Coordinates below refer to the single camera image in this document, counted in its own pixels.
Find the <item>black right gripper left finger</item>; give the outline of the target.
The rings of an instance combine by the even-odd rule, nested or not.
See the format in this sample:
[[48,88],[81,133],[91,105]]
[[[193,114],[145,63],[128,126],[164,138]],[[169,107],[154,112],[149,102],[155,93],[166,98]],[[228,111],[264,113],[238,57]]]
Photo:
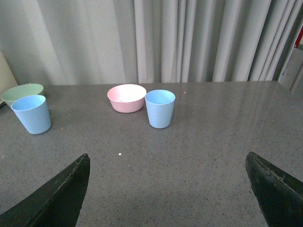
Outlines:
[[90,158],[83,154],[0,216],[2,227],[74,227],[87,192]]

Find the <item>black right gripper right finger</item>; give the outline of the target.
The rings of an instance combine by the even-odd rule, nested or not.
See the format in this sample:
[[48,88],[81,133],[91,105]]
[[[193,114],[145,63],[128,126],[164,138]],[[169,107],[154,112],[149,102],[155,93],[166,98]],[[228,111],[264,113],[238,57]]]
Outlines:
[[269,227],[303,225],[303,183],[254,152],[245,167],[251,188]]

